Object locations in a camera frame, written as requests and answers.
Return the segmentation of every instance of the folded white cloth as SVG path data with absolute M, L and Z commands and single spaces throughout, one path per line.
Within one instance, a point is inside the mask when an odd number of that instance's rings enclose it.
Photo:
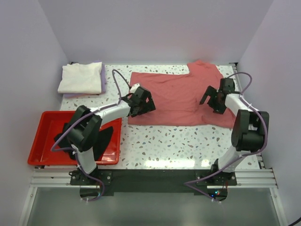
M 57 91 L 59 93 L 99 94 L 102 92 L 101 69 L 101 62 L 63 66 L 62 81 Z

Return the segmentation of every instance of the wire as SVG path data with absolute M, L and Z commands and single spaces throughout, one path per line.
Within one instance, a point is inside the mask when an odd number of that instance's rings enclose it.
M 129 86 L 129 88 L 131 88 L 130 85 L 128 84 L 127 80 L 123 77 L 123 75 L 122 75 L 119 71 L 113 69 L 113 70 L 112 70 L 112 76 L 113 76 L 114 82 L 115 82 L 115 84 L 116 84 L 116 88 L 117 88 L 117 90 L 118 90 L 118 95 L 119 95 L 118 102 L 117 102 L 116 104 L 111 104 L 111 105 L 107 105 L 107 106 L 101 107 L 101 108 L 99 108 L 99 109 L 97 109 L 97 110 L 95 110 L 95 111 L 93 111 L 93 112 L 90 112 L 90 113 L 84 115 L 83 117 L 79 118 L 77 121 L 75 121 L 75 122 L 74 122 L 74 123 L 73 123 L 73 124 L 72 124 L 72 125 L 71 125 L 71 126 L 70 126 L 70 127 L 69 127 L 62 135 L 61 135 L 60 138 L 58 138 L 58 140 L 57 140 L 57 141 L 53 144 L 53 146 L 51 147 L 51 151 L 52 151 L 52 152 L 58 152 L 58 151 L 72 151 L 72 152 L 75 152 L 74 155 L 75 155 L 76 162 L 77 162 L 77 164 L 78 164 L 78 166 L 79 166 L 79 169 L 83 172 L 83 174 L 84 174 L 86 177 L 88 177 L 88 178 L 90 178 L 90 179 L 92 179 L 92 180 L 95 180 L 95 181 L 99 182 L 99 183 L 100 183 L 100 186 L 102 186 L 102 192 L 99 193 L 99 195 L 98 195 L 96 198 L 93 198 L 93 199 L 88 199 L 88 198 L 87 198 L 87 199 L 86 199 L 87 202 L 98 200 L 98 199 L 103 195 L 103 193 L 104 193 L 104 188 L 105 188 L 103 182 L 102 182 L 100 179 L 97 179 L 97 178 L 95 178 L 95 177 L 92 177 L 92 176 L 88 175 L 88 174 L 84 171 L 84 169 L 82 168 L 82 166 L 81 166 L 81 164 L 80 164 L 80 162 L 79 162 L 78 154 L 77 154 L 77 150 L 76 150 L 76 149 L 71 148 L 71 147 L 65 147 L 65 148 L 58 148 L 58 149 L 55 149 L 55 147 L 62 141 L 62 139 L 64 139 L 65 136 L 67 136 L 67 134 L 71 131 L 71 129 L 73 129 L 77 124 L 79 124 L 79 123 L 80 123 L 81 121 L 83 121 L 85 118 L 87 118 L 87 117 L 89 117 L 89 116 L 91 116 L 91 115 L 93 115 L 93 114 L 95 114 L 95 113 L 97 113 L 97 112 L 100 112 L 100 111 L 102 111 L 102 110 L 104 110 L 104 109 L 107 109 L 107 108 L 110 108 L 110 107 L 114 107 L 114 106 L 117 106 L 117 105 L 120 104 L 120 102 L 121 102 L 121 91 L 120 91 L 119 85 L 118 85 L 118 83 L 117 83 L 117 81 L 116 81 L 116 77 L 115 77 L 115 73 L 114 73 L 114 72 L 117 72 L 117 73 L 123 78 L 123 80 L 127 83 L 127 85 Z
M 289 226 L 294 226 L 294 225 L 298 224 L 299 222 L 301 222 L 301 218 L 299 218 L 295 222 L 291 223 Z
M 241 95 L 242 95 L 242 94 L 246 91 L 246 89 L 251 85 L 251 82 L 252 82 L 253 79 L 252 79 L 252 77 L 251 77 L 250 74 L 245 73 L 245 72 L 237 72 L 237 73 L 234 73 L 234 74 L 228 76 L 228 78 L 230 78 L 230 77 L 232 77 L 232 76 L 234 76 L 234 75 L 236 75 L 236 74 L 246 74 L 246 75 L 248 75 L 249 78 L 250 78 L 249 83 L 247 84 L 247 86 L 246 86 L 246 87 L 243 89 L 243 91 L 241 92 Z M 218 202 L 217 199 L 211 197 L 211 196 L 208 195 L 207 193 L 205 193 L 205 192 L 203 192 L 202 190 L 200 190 L 200 189 L 198 189 L 198 188 L 192 186 L 191 184 L 194 184 L 194 183 L 196 183 L 196 182 L 200 182 L 200 181 L 203 181 L 203 180 L 207 180 L 207 179 L 209 179 L 209 178 L 211 178 L 211 177 L 214 177 L 215 175 L 219 174 L 219 173 L 222 172 L 224 169 L 228 168 L 230 165 L 232 165 L 233 163 L 235 163 L 236 161 L 238 161 L 238 160 L 240 160 L 240 159 L 242 159 L 242 158 L 245 158 L 245 157 L 250 156 L 250 155 L 254 155 L 254 154 L 261 153 L 261 152 L 266 148 L 267 143 L 268 143 L 268 128 L 267 128 L 267 126 L 266 126 L 266 124 L 265 124 L 265 121 L 264 121 L 263 117 L 259 114 L 259 112 L 258 112 L 254 107 L 252 107 L 250 104 L 248 104 L 248 103 L 245 101 L 245 99 L 243 99 L 243 97 L 242 97 L 241 95 L 239 96 L 239 99 L 243 102 L 244 105 L 246 105 L 246 106 L 247 106 L 248 108 L 250 108 L 253 112 L 255 112 L 255 114 L 258 116 L 258 118 L 260 119 L 260 121 L 261 121 L 261 123 L 262 123 L 262 125 L 263 125 L 263 130 L 264 130 L 264 135 L 265 135 L 265 136 L 264 136 L 264 142 L 263 142 L 263 145 L 262 145 L 261 149 L 259 149 L 257 152 L 254 152 L 254 153 L 248 153 L 248 154 L 243 154 L 243 155 L 241 155 L 241 156 L 235 158 L 234 160 L 232 160 L 231 162 L 229 162 L 227 165 L 225 165 L 224 167 L 222 167 L 220 170 L 216 171 L 215 173 L 213 173 L 213 174 L 211 174 L 211 175 L 209 175 L 209 176 L 206 176 L 206 177 L 204 177 L 204 178 L 197 179 L 197 180 L 188 181 L 188 182 L 185 182 L 185 183 L 184 183 L 184 185 L 186 185 L 187 187 L 190 187 L 190 188 L 192 188 L 192 189 L 194 189 L 194 190 L 196 190 L 196 191 L 202 193 L 202 194 L 205 195 L 206 197 L 208 197 L 208 198 L 210 198 L 210 199 L 212 199 L 213 201 L 216 201 L 216 202 Z
M 117 73 L 123 78 L 123 80 L 126 82 L 128 88 L 131 89 L 131 86 L 130 86 L 130 84 L 127 82 L 127 80 L 125 79 L 125 77 L 123 77 L 123 75 L 122 75 L 119 71 L 117 71 L 116 69 L 113 69 L 113 70 L 112 70 L 112 75 L 113 75 L 113 77 L 115 78 L 115 72 L 117 72 Z
M 247 90 L 247 88 L 249 88 L 249 86 L 251 85 L 251 83 L 252 83 L 252 81 L 253 81 L 253 78 L 252 78 L 252 76 L 251 76 L 249 73 L 247 73 L 247 72 L 236 72 L 236 73 L 233 73 L 233 74 L 229 75 L 226 79 L 231 78 L 231 77 L 233 77 L 234 75 L 237 75 L 237 74 L 246 74 L 246 75 L 249 76 L 249 78 L 250 78 L 249 83 L 248 83 L 248 84 L 246 85 L 246 87 L 240 92 L 240 94 L 243 95 L 243 93 L 244 93 L 244 92 Z

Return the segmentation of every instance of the gray floor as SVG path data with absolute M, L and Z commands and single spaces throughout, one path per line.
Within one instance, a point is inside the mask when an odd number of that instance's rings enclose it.
M 39 189 L 28 226 L 278 226 L 268 189 L 231 189 L 222 205 L 193 194 L 116 193 L 80 202 L 77 188 Z

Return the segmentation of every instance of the speckled table surface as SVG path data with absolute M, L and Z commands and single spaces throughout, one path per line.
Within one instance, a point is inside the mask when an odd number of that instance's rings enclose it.
M 232 66 L 217 66 L 223 76 L 233 73 Z M 186 74 L 187 65 L 106 65 L 107 92 L 99 96 L 63 98 L 61 110 L 75 110 L 79 105 L 98 107 L 116 102 L 118 92 L 111 71 L 119 70 L 129 81 L 131 72 Z M 128 87 L 117 77 L 121 92 Z M 106 169 L 209 169 L 231 145 L 231 130 L 213 125 L 135 126 L 122 121 L 119 162 L 101 166 Z M 237 169 L 259 169 L 256 156 L 245 158 Z

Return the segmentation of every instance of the white robotic arm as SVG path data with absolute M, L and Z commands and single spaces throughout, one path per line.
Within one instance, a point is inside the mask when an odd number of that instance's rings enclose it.
M 251 110 L 250 104 L 240 96 L 239 92 L 235 91 L 234 80 L 230 78 L 221 79 L 218 90 L 209 86 L 200 104 L 203 104 L 208 96 L 210 96 L 208 105 L 213 108 L 214 113 L 223 114 L 226 108 L 229 108 L 236 116 L 231 135 L 232 145 L 221 158 L 215 161 L 211 168 L 211 171 L 215 172 L 229 165 L 223 172 L 232 173 L 244 159 L 239 157 L 257 152 L 262 148 L 267 134 L 264 133 L 264 125 L 257 114 L 261 115 L 267 128 L 269 114 L 260 112 L 253 107 Z
M 131 87 L 129 94 L 122 97 L 119 103 L 94 108 L 79 106 L 70 122 L 64 127 L 63 133 L 80 120 L 68 132 L 66 137 L 68 143 L 76 150 L 78 162 L 83 170 L 87 174 L 95 176 L 97 174 L 97 165 L 94 152 L 97 150 L 94 147 L 101 145 L 96 145 L 97 142 L 101 142 L 98 139 L 99 129 L 112 120 L 128 116 L 135 117 L 155 109 L 151 93 L 141 87 L 140 84 L 135 84 Z M 81 120 L 87 114 L 90 114 L 90 116 Z

